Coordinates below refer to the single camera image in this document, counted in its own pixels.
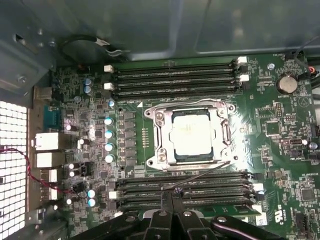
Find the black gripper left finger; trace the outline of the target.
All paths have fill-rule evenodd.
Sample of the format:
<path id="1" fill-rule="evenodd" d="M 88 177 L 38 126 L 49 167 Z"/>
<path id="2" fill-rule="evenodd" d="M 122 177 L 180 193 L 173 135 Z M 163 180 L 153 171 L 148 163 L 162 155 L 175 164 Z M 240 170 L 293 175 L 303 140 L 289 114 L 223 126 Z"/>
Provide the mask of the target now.
<path id="1" fill-rule="evenodd" d="M 161 208 L 151 217 L 140 218 L 139 211 L 127 211 L 90 228 L 71 240 L 170 240 L 173 223 L 173 193 L 161 194 Z"/>

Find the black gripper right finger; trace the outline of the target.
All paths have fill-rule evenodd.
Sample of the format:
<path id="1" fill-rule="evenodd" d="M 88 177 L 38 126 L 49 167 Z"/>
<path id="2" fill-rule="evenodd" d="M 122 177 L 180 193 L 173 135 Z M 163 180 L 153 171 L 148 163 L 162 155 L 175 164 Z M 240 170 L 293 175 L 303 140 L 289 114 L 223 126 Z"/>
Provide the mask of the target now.
<path id="1" fill-rule="evenodd" d="M 172 193 L 172 213 L 185 240 L 281 240 L 283 237 L 229 215 L 215 215 L 210 223 L 183 205 L 182 193 Z"/>

